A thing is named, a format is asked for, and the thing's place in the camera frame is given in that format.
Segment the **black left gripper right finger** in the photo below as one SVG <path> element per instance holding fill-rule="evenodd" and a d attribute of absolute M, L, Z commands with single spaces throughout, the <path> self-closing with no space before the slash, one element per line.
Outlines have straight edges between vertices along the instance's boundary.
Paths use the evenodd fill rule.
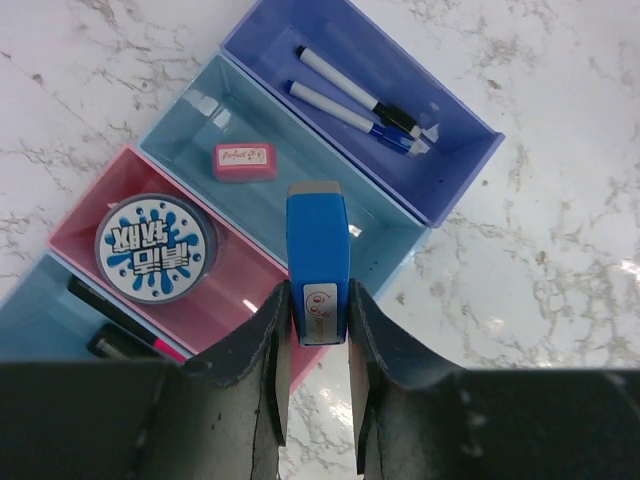
<path fill-rule="evenodd" d="M 348 307 L 356 468 L 366 479 L 635 479 L 635 369 L 466 369 Z"/>

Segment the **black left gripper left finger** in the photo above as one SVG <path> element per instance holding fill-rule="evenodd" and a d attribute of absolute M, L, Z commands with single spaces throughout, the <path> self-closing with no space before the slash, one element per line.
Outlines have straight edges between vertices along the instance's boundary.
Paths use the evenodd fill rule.
<path fill-rule="evenodd" d="M 291 383 L 290 285 L 183 364 L 1 368 L 5 479 L 274 479 Z"/>

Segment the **black blue highlighter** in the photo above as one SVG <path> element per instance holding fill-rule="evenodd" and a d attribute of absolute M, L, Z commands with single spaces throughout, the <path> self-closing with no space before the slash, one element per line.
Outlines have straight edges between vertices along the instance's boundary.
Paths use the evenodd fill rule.
<path fill-rule="evenodd" d="M 149 345 L 112 323 L 105 323 L 97 330 L 87 350 L 97 357 L 116 360 L 160 357 Z"/>

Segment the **black pink highlighter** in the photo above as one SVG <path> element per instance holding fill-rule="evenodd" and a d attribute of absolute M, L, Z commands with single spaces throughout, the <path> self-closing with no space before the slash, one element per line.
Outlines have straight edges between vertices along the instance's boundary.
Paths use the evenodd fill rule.
<path fill-rule="evenodd" d="M 101 312 L 119 327 L 148 344 L 154 350 L 161 352 L 180 363 L 184 363 L 186 361 L 186 357 L 182 353 L 162 340 L 156 334 L 152 333 L 148 328 L 140 324 L 132 316 L 117 307 L 114 303 L 109 301 L 78 277 L 71 277 L 68 284 L 68 290 L 85 303 Z"/>

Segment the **blue round tape jar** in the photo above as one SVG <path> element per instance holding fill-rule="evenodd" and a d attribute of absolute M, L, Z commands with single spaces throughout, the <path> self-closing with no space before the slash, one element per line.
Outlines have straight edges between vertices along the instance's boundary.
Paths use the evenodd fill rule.
<path fill-rule="evenodd" d="M 193 202 L 162 193 L 113 206 L 96 231 L 101 276 L 125 298 L 163 304 L 190 293 L 213 268 L 221 241 L 213 221 Z"/>

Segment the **blue pencil sharpener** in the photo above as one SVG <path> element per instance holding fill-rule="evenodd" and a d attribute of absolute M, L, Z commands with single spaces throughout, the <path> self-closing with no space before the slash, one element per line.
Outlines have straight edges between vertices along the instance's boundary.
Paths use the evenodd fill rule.
<path fill-rule="evenodd" d="M 338 182 L 304 181 L 289 186 L 286 243 L 299 344 L 317 347 L 344 343 L 350 233 Z"/>

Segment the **pink eraser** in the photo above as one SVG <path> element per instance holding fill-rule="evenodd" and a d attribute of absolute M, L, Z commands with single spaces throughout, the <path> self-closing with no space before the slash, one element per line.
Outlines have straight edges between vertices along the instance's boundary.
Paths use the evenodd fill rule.
<path fill-rule="evenodd" d="M 277 176 L 276 149 L 269 143 L 223 143 L 213 150 L 213 175 L 223 183 L 273 180 Z"/>

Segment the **white blue marker pen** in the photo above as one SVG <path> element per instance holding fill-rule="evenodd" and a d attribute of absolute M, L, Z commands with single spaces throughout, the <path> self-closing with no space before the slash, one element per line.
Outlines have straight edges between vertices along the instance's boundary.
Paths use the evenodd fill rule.
<path fill-rule="evenodd" d="M 415 139 L 395 127 L 386 127 L 372 122 L 298 81 L 288 81 L 287 86 L 289 87 L 289 94 L 291 96 L 374 137 L 379 143 L 397 153 L 415 157 L 426 154 L 430 150 L 429 145 L 425 141 Z"/>

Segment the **white black marker pen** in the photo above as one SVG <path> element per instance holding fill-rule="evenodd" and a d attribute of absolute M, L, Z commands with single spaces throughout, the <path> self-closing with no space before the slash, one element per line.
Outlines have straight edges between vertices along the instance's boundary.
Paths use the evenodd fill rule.
<path fill-rule="evenodd" d="M 302 63 L 373 112 L 383 125 L 398 128 L 415 139 L 426 134 L 426 130 L 404 110 L 395 105 L 383 104 L 309 47 L 299 45 L 295 54 Z"/>

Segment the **pink drawer bin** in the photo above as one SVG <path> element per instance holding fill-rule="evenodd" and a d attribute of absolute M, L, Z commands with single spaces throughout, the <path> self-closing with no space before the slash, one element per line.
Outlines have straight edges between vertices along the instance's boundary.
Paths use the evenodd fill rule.
<path fill-rule="evenodd" d="M 247 321 L 284 268 L 139 152 L 124 148 L 50 248 L 190 355 Z"/>

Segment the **light blue drawer bin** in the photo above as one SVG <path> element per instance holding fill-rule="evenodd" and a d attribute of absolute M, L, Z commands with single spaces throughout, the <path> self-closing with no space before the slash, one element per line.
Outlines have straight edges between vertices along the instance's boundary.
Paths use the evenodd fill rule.
<path fill-rule="evenodd" d="M 118 325 L 68 290 L 72 276 L 94 288 L 186 359 L 191 356 L 184 347 L 108 294 L 96 282 L 56 254 L 46 252 L 1 302 L 3 362 L 89 360 L 96 357 L 87 350 L 89 340 L 105 323 Z"/>

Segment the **purple drawer bin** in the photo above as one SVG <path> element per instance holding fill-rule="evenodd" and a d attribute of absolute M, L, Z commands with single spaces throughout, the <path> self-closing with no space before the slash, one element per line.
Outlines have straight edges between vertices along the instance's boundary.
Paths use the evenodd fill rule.
<path fill-rule="evenodd" d="M 259 1 L 223 51 L 417 219 L 440 226 L 504 140 L 349 1 Z M 299 83 L 426 149 L 382 144 Z"/>

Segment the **sky blue drawer bin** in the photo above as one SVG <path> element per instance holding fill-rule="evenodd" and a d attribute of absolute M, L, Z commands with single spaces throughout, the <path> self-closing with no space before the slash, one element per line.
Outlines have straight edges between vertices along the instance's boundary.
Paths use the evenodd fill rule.
<path fill-rule="evenodd" d="M 217 146 L 269 143 L 274 179 L 221 183 Z M 140 150 L 280 264 L 286 254 L 290 184 L 335 180 L 345 197 L 351 275 L 376 298 L 427 240 L 430 231 L 313 129 L 222 54 L 216 54 L 150 131 Z"/>

